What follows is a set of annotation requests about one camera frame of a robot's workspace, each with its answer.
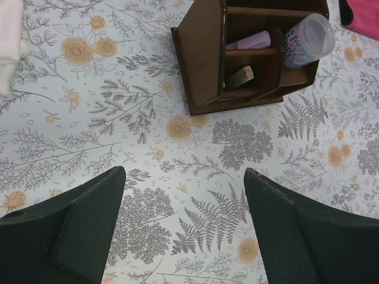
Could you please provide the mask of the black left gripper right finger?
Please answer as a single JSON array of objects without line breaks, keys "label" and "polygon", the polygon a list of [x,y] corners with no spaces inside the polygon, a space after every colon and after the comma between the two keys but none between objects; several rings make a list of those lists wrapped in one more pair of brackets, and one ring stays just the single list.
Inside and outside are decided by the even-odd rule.
[{"label": "black left gripper right finger", "polygon": [[269,283],[378,283],[378,220],[341,211],[248,168],[245,194]]}]

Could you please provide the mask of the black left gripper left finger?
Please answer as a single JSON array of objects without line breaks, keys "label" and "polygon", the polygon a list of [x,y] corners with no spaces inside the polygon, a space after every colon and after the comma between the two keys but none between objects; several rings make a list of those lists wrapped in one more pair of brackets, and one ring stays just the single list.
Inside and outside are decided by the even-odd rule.
[{"label": "black left gripper left finger", "polygon": [[117,166],[1,217],[1,283],[101,283],[125,181]]}]

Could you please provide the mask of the white grey eraser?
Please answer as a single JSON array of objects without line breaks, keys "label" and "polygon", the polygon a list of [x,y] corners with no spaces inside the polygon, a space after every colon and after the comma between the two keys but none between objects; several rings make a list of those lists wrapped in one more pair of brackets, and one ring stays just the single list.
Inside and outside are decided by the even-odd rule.
[{"label": "white grey eraser", "polygon": [[245,66],[234,75],[224,81],[226,89],[235,89],[254,79],[253,70],[250,66]]}]

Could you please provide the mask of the clear round pin box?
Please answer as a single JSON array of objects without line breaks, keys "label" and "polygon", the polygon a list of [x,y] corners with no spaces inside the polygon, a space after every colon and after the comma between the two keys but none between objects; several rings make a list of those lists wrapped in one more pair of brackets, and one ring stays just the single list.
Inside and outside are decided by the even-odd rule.
[{"label": "clear round pin box", "polygon": [[299,69],[329,55],[335,47],[335,33],[327,18],[311,14],[284,35],[284,66]]}]

